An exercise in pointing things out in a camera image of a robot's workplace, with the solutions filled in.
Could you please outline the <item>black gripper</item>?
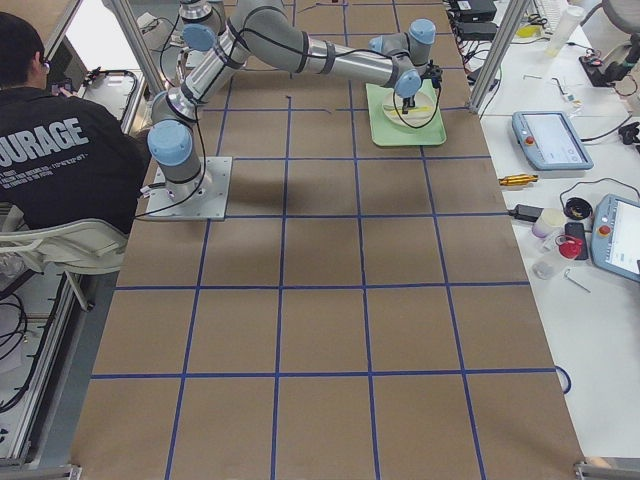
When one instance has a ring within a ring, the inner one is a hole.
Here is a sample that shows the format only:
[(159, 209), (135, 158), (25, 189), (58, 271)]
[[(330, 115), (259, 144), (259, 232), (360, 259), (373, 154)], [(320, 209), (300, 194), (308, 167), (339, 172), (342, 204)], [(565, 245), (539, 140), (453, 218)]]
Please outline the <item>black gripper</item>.
[(421, 75), (422, 80), (430, 80), (433, 89), (442, 88), (442, 68), (434, 63), (433, 59), (430, 59), (425, 66), (425, 70)]

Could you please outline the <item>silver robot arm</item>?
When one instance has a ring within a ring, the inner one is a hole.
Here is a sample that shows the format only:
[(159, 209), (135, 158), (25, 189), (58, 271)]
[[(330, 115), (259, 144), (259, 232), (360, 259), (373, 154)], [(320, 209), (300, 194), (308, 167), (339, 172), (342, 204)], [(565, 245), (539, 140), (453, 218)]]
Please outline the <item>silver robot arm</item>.
[(405, 108), (425, 80), (438, 88), (442, 77), (430, 57), (435, 25), (427, 19), (413, 21), (403, 33), (378, 36), (365, 49), (351, 49), (295, 28), (281, 1), (240, 1), (215, 28), (187, 22), (183, 38), (204, 57), (180, 85), (154, 98), (147, 137), (171, 206), (190, 201), (204, 187), (206, 166), (196, 154), (193, 134), (199, 108), (250, 57), (292, 74), (336, 75), (390, 88)]
[(179, 4), (179, 15), (185, 25), (200, 24), (216, 34), (224, 32), (227, 16), (223, 1), (180, 0)]

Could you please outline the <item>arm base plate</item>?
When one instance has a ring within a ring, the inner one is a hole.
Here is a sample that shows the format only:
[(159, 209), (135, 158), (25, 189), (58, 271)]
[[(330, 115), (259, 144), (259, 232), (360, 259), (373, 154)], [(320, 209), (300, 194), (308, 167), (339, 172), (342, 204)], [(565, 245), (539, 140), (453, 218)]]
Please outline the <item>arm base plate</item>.
[(233, 160), (231, 157), (200, 158), (204, 171), (187, 183), (176, 184), (156, 169), (155, 183), (148, 193), (142, 220), (149, 221), (224, 221), (228, 204)]

